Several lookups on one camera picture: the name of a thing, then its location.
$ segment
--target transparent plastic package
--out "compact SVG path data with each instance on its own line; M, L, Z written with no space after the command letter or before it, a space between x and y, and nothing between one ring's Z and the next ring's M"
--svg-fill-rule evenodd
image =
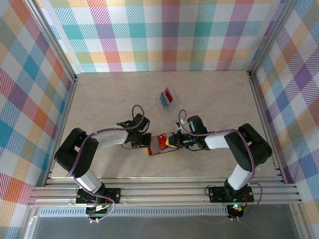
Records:
M166 123L179 129L178 113L183 109L183 105L172 86L166 87L160 93L158 103Z

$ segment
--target ventilation grille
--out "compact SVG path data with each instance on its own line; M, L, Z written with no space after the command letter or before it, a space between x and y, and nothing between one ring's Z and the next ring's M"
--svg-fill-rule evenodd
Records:
M207 207L124 207L115 208L114 216L127 215L225 215L227 207L224 206L207 206Z
M41 208L39 216L41 217L74 217L85 215L85 207L62 208L62 207L45 207Z
M85 215L85 208L42 208L41 217L74 217ZM188 207L116 207L111 216L200 216L227 215L226 206L188 206Z

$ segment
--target small box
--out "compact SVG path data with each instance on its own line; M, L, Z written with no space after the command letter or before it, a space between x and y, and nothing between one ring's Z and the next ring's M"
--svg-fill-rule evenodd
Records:
M175 93L172 86L168 86L159 95L159 108L163 114L164 121L169 125L174 125L177 129L180 129L178 121L178 113L184 109L183 105Z
M149 156L178 150L178 148L166 145L166 140L173 134L174 133L162 133L161 135L152 137L151 145L148 147Z

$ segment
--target cable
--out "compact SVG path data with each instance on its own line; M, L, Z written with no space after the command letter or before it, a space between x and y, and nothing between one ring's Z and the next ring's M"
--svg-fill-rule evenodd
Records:
M135 107L139 107L139 108L142 110L142 118L141 118L141 121L140 121L136 126L129 127L129 128L105 128L105 129L101 129L101 130L98 130L97 132L94 132L94 133L89 134L89 135L83 140L83 142L82 142L82 144L81 144L81 146L80 146L80 148L79 148L79 152L78 152L78 154L77 154L77 156L76 156L76 159L75 159L75 161L74 161L74 164L73 164L71 170L70 170L70 171L68 172L68 174L66 175L67 178L72 175L74 169L75 169L76 166L78 165L78 162L79 162L79 159L80 159L80 155L81 155L81 153L82 153L82 149L83 149L83 147L84 147L86 141L87 141L90 137L92 137L92 136L94 136L94 135L96 135L96 134L102 133L102 132L106 132L106 131L112 131L112 130L114 130L114 131L117 131L117 130L118 130L118 131L131 130L131 129L135 129L135 128L137 128L138 126L140 126L140 124L141 124L141 123L143 122L143 120L144 120L144 110L143 110L143 108L142 108L140 105L134 105L133 108L132 108L132 117L133 117L133 118L134 118L134 109L135 109Z
M87 214L88 213L107 213L107 212L108 212L107 208L106 209L101 209L99 211L96 210L96 207L93 207L91 209L86 209L86 213Z
M76 182L77 185L79 185L80 187L82 187L82 189L87 192L88 194L92 195L92 196L95 196L95 197L100 197L100 198L104 198L104 199L107 199L107 200L110 200L112 202L112 205L113 207L111 208L111 210L106 214L104 215L103 217L101 217L100 219L96 219L96 222L98 223L99 221L103 220L104 218L106 218L109 214L112 213L112 211L114 211L115 209L115 201L112 199L112 198L109 198L107 196L103 196L103 195L98 195L98 194L95 194L95 193L92 193L90 192L89 190L87 190L85 187L81 186L81 184L75 179L73 178L73 180ZM93 222L93 219L91 218L91 215L92 215L93 212L90 212L89 216L87 217L89 220L90 220L90 223Z
M121 145L121 144L120 144L120 146L121 146L122 148L124 148L124 149L132 149L132 148L125 148L125 147L124 147L123 145Z
M216 187L214 184L209 184L206 188L205 188L205 193L209 196L209 194L207 193L207 188L209 187L209 186L214 186L214 187Z
M107 207L107 208L109 208L109 207L111 207L111 205L112 205L112 202L111 202L111 204L108 206L108 200L107 199L105 199L105 206Z
M246 208L247 207L247 201L248 201L246 194L244 194L244 198L245 198L246 204L245 204L245 206L243 208Z
M258 207L258 205L260 204L261 198L263 197L263 187L260 185L260 183L255 183L255 182L254 182L254 183L250 183L250 184L255 184L255 185L258 185L258 186L259 186L259 188L260 188L260 196L259 196L259 199L258 199L256 205L254 206L254 208L253 208L249 213L247 213L246 215L243 215L240 219L246 218L247 216L249 216L250 214L252 214L252 213L256 210L256 208Z
M248 155L249 155L249 158L250 158L250 162L251 162L251 167L252 167L252 173L251 175L247 178L246 182L244 183L247 184L250 182L250 180L252 180L254 177L255 177L255 161L254 161L254 158L253 158L253 155L251 153L251 150L244 138L244 136L236 129L233 129L233 128L230 128L230 129L222 129L222 130L216 130L214 132L209 132L209 133L203 133L203 134L195 134L195 133L192 133L192 132L189 132L184 126L183 124L181 123L181 118L180 118L180 114L184 112L185 113L185 117L183 119L183 121L186 120L187 118L187 112L186 110L180 110L179 113L178 113L178 121L180 123L180 127L185 130L189 135L192 135L192 136L209 136L209 135L213 135L213 134L218 134L218 133L225 133L225 132L236 132L239 137L241 138L241 140L243 141L245 147L246 147L246 150L248 152ZM261 201L261 198L263 196L263 188L262 186L259 184L259 183L251 183L251 184L257 184L259 187L260 187L260 197L259 197L259 200L257 201L256 205L254 206L254 208L247 214L247 215L244 215L242 216L241 218L245 218L246 216L250 215L253 211L256 210L256 208L258 207L260 201Z
M222 130L216 130L214 132L209 132L209 133L202 133L202 134L195 134L195 133L192 133L192 132L189 132L184 126L183 124L181 123L181 118L180 118L180 114L184 112L185 113L185 117L183 118L183 121L186 120L187 118L187 112L186 110L180 110L179 113L178 113L178 121L180 123L180 127L185 130L185 132L187 132L189 135L192 135L192 136L209 136L209 135L213 135L213 134L218 134L218 133L226 133L226 132L236 132L239 137L241 138L241 140L243 141L245 147L246 147L246 150L248 152L248 155L249 155L249 158L250 158L250 162L251 162L251 168L252 168L252 173L251 175L248 177L248 179L246 180L245 184L249 183L250 180L252 180L254 177L255 177L255 161L254 161L254 158L253 158L253 155L250 151L250 148L244 138L244 136L236 129L234 128L230 128L230 129L222 129Z

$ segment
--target aluminum frame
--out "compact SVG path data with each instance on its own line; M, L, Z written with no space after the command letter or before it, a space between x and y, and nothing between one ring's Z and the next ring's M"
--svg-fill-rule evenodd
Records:
M65 112L64 112L64 115L63 115L63 118L62 118L62 122L61 122L61 126L60 126L60 129L59 129L59 133L58 133L57 139L56 139L56 141L54 143L53 154L52 154L52 156L51 156L51 158L49 160L48 167L46 168L46 171L44 173L44 177L43 177L43 180L42 180L42 186L43 187L46 185L46 181L49 178L50 174L52 174L52 171L53 171L53 167L54 167L54 163L55 163L54 154L59 149L59 146L61 144L61 140L62 140L62 136L63 136L62 133L64 132L66 121L68 119L68 115L69 115L69 112L70 112L70 109L71 109L71 104L72 104L72 101L73 101L73 98L74 98L74 94L75 94L75 90L76 90L77 84L78 84L77 81L75 81L75 82L72 83L72 85L70 87L69 98L68 98L67 105L66 105L66 108L65 108Z
M262 101L261 98L259 96L259 94L257 93L257 86L256 86L256 75L252 75L250 72L247 72L247 76L249 79L249 84L256 102L256 107L258 110L258 114L265 132L265 136L266 136L266 140L267 142L271 145L271 148L274 149L273 150L273 161L274 161L274 165L276 167L278 167L279 171L281 172L281 176L283 179L284 183L288 183L288 179L285 175L285 171L284 168L282 166L282 163L279 159L278 156L278 152L276 150L276 146L275 146L275 142L274 139L272 137L271 131L270 131L270 127L269 124L267 122L267 118L266 118L266 114L263 110L262 107ZM312 239L315 238L314 232L311 228L311 225L309 223L309 220L307 218L307 216L305 215L305 209L304 206L302 204L290 204L290 209L295 221L295 225L298 231L298 234L300 236L300 238L302 239Z
M61 62L64 71L68 75L70 79L76 81L77 74L74 71L73 67L71 66L69 60L67 59L66 55L62 47L60 46L58 40L56 39L49 23L45 19L38 3L36 0L24 0L26 6L29 8L32 16L34 17L36 23L38 24L41 32L43 33L45 39L48 41L49 45L51 46L54 54L57 56L59 61Z
M121 188L117 207L126 206L208 206L229 203L210 203L205 194L206 186L223 186L226 178L100 178L109 188ZM298 204L301 198L295 184L284 184L280 175L255 178L263 187L261 204ZM51 178L46 187L34 188L29 206L68 207L75 205L76 188L72 179ZM251 185L256 203L258 185Z
M253 65L251 69L251 74L254 76L259 68L262 66L264 60L266 59L271 47L273 46L274 42L276 41L279 33L283 29L288 17L290 16L290 13L296 6L298 0L288 0L286 1L282 11L280 12L270 34L268 35L265 45L263 46L261 52L259 53L255 64Z

